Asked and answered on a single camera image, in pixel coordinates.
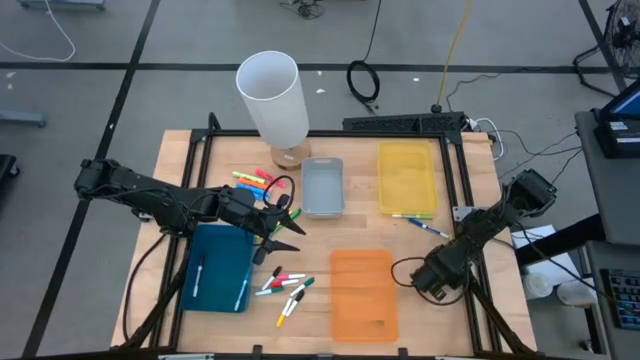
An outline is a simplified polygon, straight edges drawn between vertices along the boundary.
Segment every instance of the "yellow cable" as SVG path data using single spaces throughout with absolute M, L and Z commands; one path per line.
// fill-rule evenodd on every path
M 449 70 L 449 63 L 451 62 L 451 58 L 453 57 L 453 50 L 456 48 L 456 45 L 458 44 L 458 39 L 460 38 L 460 34 L 462 34 L 462 29 L 464 29 L 464 24 L 467 22 L 469 13 L 471 13 L 472 3 L 473 3 L 473 0 L 467 0 L 467 6 L 464 9 L 464 15 L 462 16 L 462 20 L 460 20 L 460 25 L 458 25 L 458 31 L 456 31 L 456 36 L 453 38 L 453 43 L 451 43 L 451 48 L 449 49 L 449 55 L 447 55 L 447 61 L 444 64 L 444 71 L 442 72 L 442 81 L 440 81 L 440 91 L 438 92 L 438 101 L 436 101 L 436 104 L 438 106 L 440 105 L 442 94 L 444 93 L 444 86 L 447 83 L 447 70 Z

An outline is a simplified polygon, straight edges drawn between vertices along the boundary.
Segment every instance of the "orange tray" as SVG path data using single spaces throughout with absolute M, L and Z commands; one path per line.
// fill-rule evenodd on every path
M 396 293 L 388 250 L 331 253 L 331 337 L 336 342 L 398 339 Z

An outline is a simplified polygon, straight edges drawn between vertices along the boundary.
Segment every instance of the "pink marker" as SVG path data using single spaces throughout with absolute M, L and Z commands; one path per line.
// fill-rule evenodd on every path
M 268 172 L 262 170 L 262 169 L 256 169 L 256 175 L 261 176 L 269 181 L 273 181 L 273 179 L 275 179 L 275 176 L 269 174 Z M 281 188 L 286 188 L 287 187 L 287 182 L 286 181 L 282 181 L 282 180 L 278 180 L 278 182 L 276 182 L 276 185 L 278 185 Z
M 276 280 L 289 280 L 289 279 L 302 279 L 303 277 L 305 277 L 304 274 L 283 274 L 283 275 L 278 275 L 276 277 Z

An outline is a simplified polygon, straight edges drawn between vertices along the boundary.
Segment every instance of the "gray tray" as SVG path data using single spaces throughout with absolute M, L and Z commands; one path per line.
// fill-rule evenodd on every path
M 336 157 L 302 162 L 302 211 L 314 218 L 335 218 L 344 212 L 344 164 Z

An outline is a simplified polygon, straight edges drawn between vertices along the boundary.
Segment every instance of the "white cylinder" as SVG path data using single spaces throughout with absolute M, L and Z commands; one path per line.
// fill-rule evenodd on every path
M 593 279 L 584 279 L 584 281 L 593 285 Z M 560 284 L 557 294 L 558 299 L 569 306 L 591 305 L 597 300 L 596 292 L 578 280 Z
M 553 292 L 553 285 L 544 274 L 534 273 L 523 276 L 522 286 L 527 300 L 547 297 Z
M 250 56 L 236 73 L 236 86 L 263 140 L 277 149 L 302 143 L 309 132 L 298 65 L 287 54 Z

